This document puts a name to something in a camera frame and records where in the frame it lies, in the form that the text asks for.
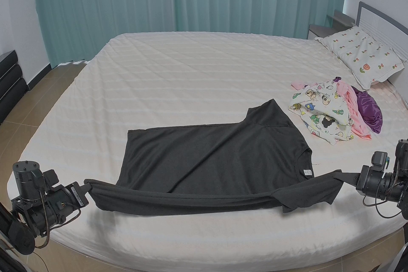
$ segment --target pile of clothes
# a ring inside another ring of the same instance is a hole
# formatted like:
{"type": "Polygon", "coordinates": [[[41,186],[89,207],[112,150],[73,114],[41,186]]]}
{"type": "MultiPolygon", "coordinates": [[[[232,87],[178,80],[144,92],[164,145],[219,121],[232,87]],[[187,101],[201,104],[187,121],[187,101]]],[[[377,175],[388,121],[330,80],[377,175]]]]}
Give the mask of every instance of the pile of clothes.
{"type": "Polygon", "coordinates": [[[301,117],[309,131],[335,145],[357,135],[371,139],[371,131],[379,134],[382,113],[375,100],[336,77],[334,80],[306,84],[295,81],[289,110],[301,117]]]}

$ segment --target cartoon face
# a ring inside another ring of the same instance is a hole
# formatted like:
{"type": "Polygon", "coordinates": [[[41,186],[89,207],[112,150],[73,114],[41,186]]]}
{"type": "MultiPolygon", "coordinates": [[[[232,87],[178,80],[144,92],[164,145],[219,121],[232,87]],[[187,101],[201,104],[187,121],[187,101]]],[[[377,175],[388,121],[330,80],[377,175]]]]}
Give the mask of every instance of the cartoon face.
{"type": "Polygon", "coordinates": [[[313,105],[313,103],[307,103],[306,105],[305,105],[305,108],[306,109],[308,109],[308,110],[310,110],[310,111],[313,111],[314,110],[314,105],[313,105]]]}
{"type": "Polygon", "coordinates": [[[316,92],[312,89],[308,89],[307,92],[305,93],[308,97],[310,97],[311,100],[316,98],[316,92]]]}
{"type": "Polygon", "coordinates": [[[324,128],[329,127],[333,122],[335,122],[334,118],[324,115],[324,118],[322,120],[322,125],[324,126],[324,128]]]}
{"type": "Polygon", "coordinates": [[[319,123],[319,120],[320,120],[320,118],[319,118],[317,115],[311,116],[310,119],[311,119],[315,124],[318,124],[318,123],[319,123]]]}
{"type": "Polygon", "coordinates": [[[322,101],[325,106],[330,103],[330,100],[325,95],[322,95],[322,101]]]}

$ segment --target cartoon print shirt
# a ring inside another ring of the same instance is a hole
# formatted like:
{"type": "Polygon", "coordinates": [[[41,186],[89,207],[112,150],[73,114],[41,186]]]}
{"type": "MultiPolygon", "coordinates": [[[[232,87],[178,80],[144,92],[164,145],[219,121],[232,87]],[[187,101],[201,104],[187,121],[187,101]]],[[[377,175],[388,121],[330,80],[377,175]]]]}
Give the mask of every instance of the cartoon print shirt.
{"type": "Polygon", "coordinates": [[[348,141],[354,138],[347,103],[337,93],[334,81],[317,85],[306,85],[301,92],[294,93],[289,110],[301,117],[309,131],[330,144],[335,145],[339,139],[348,141]]]}

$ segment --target bed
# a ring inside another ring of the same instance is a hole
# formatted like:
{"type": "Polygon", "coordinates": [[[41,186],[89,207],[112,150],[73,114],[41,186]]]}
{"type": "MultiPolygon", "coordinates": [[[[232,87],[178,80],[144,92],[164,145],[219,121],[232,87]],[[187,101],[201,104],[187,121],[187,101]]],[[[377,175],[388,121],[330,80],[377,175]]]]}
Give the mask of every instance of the bed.
{"type": "MultiPolygon", "coordinates": [[[[378,27],[381,16],[367,11],[360,7],[359,18],[373,33],[371,21],[378,27]]],[[[387,35],[396,35],[387,28],[387,35]]],[[[408,49],[404,38],[393,40],[401,53],[408,49]]],[[[393,160],[398,140],[408,136],[408,110],[400,88],[388,81],[369,91],[384,118],[382,132],[371,141],[355,138],[332,146],[289,112],[293,80],[336,76],[357,85],[346,66],[317,41],[237,33],[122,34],[79,73],[21,160],[39,162],[42,171],[55,169],[64,185],[85,178],[116,183],[129,129],[239,122],[249,107],[271,98],[313,150],[316,176],[335,169],[359,172],[376,150],[393,160]]],[[[406,75],[396,78],[398,84],[406,75]]],[[[13,176],[7,188],[10,198],[18,195],[13,176]]],[[[81,217],[54,230],[51,238],[85,255],[143,271],[298,268],[348,254],[405,224],[401,215],[383,219],[374,208],[364,207],[362,196],[347,184],[332,205],[319,203],[288,214],[277,207],[139,217],[101,211],[88,198],[81,217]]],[[[388,215],[399,211],[395,203],[380,210],[388,215]]]]}

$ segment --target headboard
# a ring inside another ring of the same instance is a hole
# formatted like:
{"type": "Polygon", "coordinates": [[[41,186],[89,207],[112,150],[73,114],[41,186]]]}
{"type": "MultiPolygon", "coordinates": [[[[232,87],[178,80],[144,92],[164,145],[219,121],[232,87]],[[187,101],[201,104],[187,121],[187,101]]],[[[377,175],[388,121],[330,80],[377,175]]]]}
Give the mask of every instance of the headboard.
{"type": "Polygon", "coordinates": [[[391,46],[403,61],[405,68],[388,81],[408,103],[408,28],[364,2],[359,3],[356,25],[375,40],[391,46]]]}

